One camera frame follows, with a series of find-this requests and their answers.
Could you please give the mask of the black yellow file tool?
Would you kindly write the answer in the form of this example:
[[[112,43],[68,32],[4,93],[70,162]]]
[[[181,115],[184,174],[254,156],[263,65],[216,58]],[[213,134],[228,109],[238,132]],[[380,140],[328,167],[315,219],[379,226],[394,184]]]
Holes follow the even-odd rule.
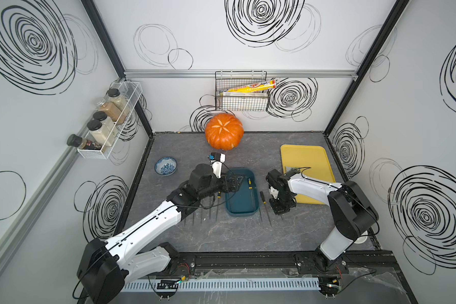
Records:
[[[216,200],[216,209],[215,209],[215,221],[217,222],[218,220],[218,215],[219,215],[219,204],[220,204],[220,200],[221,200],[221,192],[218,192],[217,194],[217,200]]]

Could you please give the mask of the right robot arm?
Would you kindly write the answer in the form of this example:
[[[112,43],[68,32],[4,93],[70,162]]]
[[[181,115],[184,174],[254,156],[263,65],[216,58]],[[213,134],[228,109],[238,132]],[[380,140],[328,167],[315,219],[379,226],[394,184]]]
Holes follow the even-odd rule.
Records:
[[[315,261],[323,267],[336,261],[379,220],[376,209],[356,182],[327,182],[310,178],[303,174],[302,168],[286,173],[272,170],[265,179],[271,195],[269,203],[276,215],[294,208],[298,195],[317,200],[330,208],[334,228],[315,254]]]

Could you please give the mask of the teal plastic storage box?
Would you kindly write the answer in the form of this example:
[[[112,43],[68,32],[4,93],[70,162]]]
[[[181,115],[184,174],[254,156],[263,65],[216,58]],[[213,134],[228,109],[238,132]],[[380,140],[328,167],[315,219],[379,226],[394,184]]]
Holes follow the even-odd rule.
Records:
[[[260,200],[255,175],[248,168],[234,168],[232,171],[236,176],[246,176],[241,188],[236,193],[226,193],[225,209],[232,217],[249,217],[259,211]],[[253,189],[248,189],[248,178],[252,179]]]

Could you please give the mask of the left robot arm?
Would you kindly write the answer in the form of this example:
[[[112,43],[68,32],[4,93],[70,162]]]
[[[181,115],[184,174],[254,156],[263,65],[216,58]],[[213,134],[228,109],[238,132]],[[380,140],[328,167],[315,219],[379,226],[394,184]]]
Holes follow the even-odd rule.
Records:
[[[86,244],[77,271],[78,283],[93,303],[109,303],[126,283],[162,272],[175,251],[157,246],[142,249],[165,230],[180,223],[202,207],[204,198],[218,193],[236,193],[246,177],[222,172],[223,163],[201,163],[187,181],[173,190],[149,215],[105,241],[95,238]]]

